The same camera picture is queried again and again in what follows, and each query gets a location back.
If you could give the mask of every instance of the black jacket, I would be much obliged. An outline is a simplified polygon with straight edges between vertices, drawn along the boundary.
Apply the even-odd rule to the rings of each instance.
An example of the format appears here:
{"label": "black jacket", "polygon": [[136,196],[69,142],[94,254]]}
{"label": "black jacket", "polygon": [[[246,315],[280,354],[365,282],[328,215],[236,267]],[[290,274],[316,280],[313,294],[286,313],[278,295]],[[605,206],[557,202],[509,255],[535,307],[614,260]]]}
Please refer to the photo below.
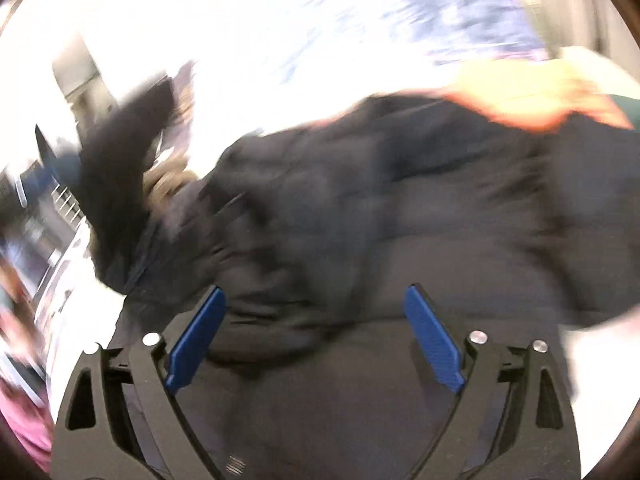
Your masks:
{"label": "black jacket", "polygon": [[160,84],[95,132],[74,193],[98,277],[128,294],[115,344],[224,289],[211,362],[178,400],[246,478],[409,470],[450,402],[404,321],[413,282],[469,329],[544,338],[560,357],[558,324],[640,298],[634,132],[572,115],[533,136],[449,102],[372,97],[324,126],[240,139],[157,218],[130,168],[161,127],[145,114],[171,104]]}

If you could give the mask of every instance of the pink cloth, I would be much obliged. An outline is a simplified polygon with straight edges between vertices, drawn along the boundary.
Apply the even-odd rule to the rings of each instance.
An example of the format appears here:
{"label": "pink cloth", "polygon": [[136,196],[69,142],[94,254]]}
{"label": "pink cloth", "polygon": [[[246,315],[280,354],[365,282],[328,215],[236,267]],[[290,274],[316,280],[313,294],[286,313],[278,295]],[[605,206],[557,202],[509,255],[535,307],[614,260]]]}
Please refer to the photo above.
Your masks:
{"label": "pink cloth", "polygon": [[0,412],[26,452],[49,472],[53,420],[46,403],[38,408],[24,392],[0,380]]}

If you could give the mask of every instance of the green fabric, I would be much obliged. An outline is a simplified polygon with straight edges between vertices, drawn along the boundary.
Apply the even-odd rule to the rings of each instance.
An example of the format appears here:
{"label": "green fabric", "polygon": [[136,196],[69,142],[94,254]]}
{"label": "green fabric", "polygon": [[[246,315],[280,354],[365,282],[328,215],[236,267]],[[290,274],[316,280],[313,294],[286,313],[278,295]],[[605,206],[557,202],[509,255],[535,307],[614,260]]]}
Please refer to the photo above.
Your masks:
{"label": "green fabric", "polygon": [[624,112],[635,130],[640,132],[640,101],[622,95],[610,95],[609,97]]}

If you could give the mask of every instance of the blue gripper pad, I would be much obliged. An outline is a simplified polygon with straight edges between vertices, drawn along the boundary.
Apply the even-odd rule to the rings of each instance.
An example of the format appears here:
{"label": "blue gripper pad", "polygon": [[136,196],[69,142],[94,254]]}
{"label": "blue gripper pad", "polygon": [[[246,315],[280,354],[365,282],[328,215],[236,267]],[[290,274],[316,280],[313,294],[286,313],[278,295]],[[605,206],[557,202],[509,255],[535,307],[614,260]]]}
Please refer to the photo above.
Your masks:
{"label": "blue gripper pad", "polygon": [[193,316],[169,354],[164,386],[170,394],[175,395],[180,388],[191,384],[225,313],[225,295],[221,288],[216,287]]}
{"label": "blue gripper pad", "polygon": [[433,368],[436,380],[453,393],[458,393],[465,385],[465,378],[460,373],[462,356],[431,307],[413,285],[404,295],[404,314],[414,329],[422,353]]}

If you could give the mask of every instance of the orange fabric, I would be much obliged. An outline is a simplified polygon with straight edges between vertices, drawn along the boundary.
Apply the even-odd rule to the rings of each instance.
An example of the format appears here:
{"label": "orange fabric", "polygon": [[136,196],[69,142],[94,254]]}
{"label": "orange fabric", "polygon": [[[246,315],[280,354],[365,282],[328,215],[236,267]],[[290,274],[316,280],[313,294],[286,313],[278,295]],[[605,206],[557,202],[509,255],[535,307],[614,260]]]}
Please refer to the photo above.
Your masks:
{"label": "orange fabric", "polygon": [[619,128],[633,129],[626,115],[596,86],[562,59],[465,62],[456,82],[443,90],[447,100],[497,123],[535,133],[554,131],[572,112]]}

